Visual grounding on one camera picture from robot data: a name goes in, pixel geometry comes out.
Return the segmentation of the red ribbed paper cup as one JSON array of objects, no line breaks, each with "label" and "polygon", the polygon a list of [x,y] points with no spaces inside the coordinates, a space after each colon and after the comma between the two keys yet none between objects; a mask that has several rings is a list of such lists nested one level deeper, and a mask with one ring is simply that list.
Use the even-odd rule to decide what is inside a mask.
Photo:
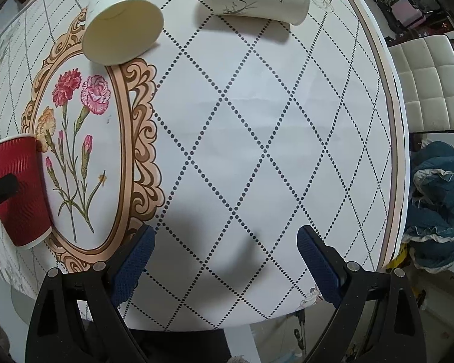
[{"label": "red ribbed paper cup", "polygon": [[22,249],[40,244],[52,231],[38,151],[32,134],[0,140],[0,178],[13,174],[18,192],[0,205],[0,220],[12,243]]}]

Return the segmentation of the white paper cup centre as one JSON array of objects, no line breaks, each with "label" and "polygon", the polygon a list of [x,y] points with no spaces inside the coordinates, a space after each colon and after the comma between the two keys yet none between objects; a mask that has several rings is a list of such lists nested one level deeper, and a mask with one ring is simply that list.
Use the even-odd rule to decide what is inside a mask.
[{"label": "white paper cup centre", "polygon": [[123,64],[152,47],[163,27],[162,11],[148,0],[88,0],[83,54],[103,66]]}]

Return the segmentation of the blue crumpled blanket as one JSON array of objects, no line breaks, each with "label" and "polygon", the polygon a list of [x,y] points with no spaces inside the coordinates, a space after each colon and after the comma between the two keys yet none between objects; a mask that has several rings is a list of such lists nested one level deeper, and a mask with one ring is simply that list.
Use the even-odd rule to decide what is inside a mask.
[{"label": "blue crumpled blanket", "polygon": [[411,155],[402,243],[417,269],[435,274],[454,264],[454,146],[432,141]]}]

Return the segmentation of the floral diamond pattern tablecloth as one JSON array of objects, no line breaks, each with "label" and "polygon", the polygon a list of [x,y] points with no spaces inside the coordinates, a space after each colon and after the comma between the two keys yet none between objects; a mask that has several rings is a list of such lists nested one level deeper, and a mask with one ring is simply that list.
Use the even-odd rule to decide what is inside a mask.
[{"label": "floral diamond pattern tablecloth", "polygon": [[311,0],[288,25],[148,0],[164,27],[139,57],[87,59],[88,0],[0,14],[0,140],[35,134],[51,235],[0,277],[36,297],[142,225],[156,247],[120,307],[135,329],[221,329],[318,301],[296,236],[379,270],[400,246],[406,151],[393,64],[363,0]]}]

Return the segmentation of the white quilted chair right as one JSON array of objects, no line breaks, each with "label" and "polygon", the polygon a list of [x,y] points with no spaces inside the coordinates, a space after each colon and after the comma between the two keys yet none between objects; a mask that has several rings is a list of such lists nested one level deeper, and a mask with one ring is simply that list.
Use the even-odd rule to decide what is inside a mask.
[{"label": "white quilted chair right", "polygon": [[442,34],[389,47],[411,133],[454,132],[454,49]]}]

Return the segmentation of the pink suitcase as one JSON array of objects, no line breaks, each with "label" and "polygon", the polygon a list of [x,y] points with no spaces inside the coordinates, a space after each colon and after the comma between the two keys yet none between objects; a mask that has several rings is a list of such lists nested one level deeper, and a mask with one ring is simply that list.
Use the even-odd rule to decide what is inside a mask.
[{"label": "pink suitcase", "polygon": [[394,18],[406,29],[415,29],[426,21],[426,14],[413,0],[399,0],[391,6]]}]

